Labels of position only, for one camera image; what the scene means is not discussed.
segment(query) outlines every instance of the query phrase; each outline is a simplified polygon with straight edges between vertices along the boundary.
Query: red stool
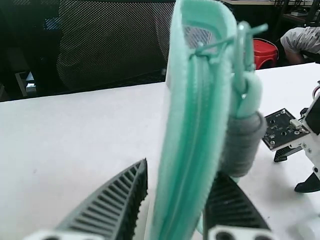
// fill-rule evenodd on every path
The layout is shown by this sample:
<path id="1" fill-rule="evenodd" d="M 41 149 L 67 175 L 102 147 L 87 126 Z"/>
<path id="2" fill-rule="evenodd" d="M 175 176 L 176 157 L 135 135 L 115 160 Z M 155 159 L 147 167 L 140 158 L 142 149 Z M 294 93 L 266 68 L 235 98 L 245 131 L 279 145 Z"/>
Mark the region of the red stool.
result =
<path id="1" fill-rule="evenodd" d="M 263 41 L 263 39 L 254 39 L 253 49 L 254 63 L 256 69 L 260 69 L 264 64 L 267 64 L 268 67 L 276 66 L 278 49 L 275 45 L 268 43 L 268 41 Z"/>

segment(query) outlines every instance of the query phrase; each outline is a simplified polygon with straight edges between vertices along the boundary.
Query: gray velcro roll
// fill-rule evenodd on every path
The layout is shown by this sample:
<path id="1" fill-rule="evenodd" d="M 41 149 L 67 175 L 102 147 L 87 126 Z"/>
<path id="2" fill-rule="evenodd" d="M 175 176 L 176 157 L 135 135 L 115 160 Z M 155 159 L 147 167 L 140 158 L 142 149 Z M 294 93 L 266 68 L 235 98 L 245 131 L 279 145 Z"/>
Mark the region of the gray velcro roll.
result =
<path id="1" fill-rule="evenodd" d="M 266 120 L 259 112 L 248 118 L 230 117 L 220 159 L 220 170 L 234 178 L 246 175 L 253 164 L 266 129 Z"/>

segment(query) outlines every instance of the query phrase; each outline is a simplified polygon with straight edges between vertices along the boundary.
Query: mesh office chair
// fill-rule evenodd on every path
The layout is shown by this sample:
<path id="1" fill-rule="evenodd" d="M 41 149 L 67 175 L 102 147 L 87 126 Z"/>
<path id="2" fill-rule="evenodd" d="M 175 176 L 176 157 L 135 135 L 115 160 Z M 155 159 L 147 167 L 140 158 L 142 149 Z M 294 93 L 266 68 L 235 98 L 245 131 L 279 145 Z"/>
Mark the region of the mesh office chair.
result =
<path id="1" fill-rule="evenodd" d="M 174 0 L 2 0 L 39 95 L 162 82 Z"/>

